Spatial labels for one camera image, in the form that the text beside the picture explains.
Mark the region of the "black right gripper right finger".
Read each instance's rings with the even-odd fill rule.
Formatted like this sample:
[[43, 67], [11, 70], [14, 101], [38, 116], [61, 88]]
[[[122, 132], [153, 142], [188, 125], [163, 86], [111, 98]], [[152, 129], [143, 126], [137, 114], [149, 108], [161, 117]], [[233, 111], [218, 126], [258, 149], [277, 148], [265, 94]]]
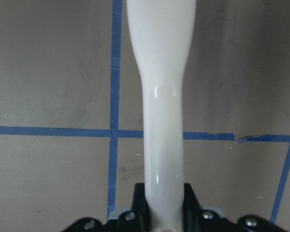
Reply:
[[215, 213], [202, 209], [190, 184], [184, 184], [183, 222], [185, 232], [214, 232]]

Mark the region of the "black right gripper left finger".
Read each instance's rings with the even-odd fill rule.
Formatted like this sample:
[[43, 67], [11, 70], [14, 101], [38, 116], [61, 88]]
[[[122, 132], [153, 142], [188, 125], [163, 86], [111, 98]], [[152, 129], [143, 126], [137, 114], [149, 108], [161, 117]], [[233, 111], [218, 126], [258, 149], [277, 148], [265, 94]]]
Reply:
[[119, 232], [148, 232], [150, 230], [150, 212], [145, 198], [145, 184], [134, 185], [130, 210], [118, 217]]

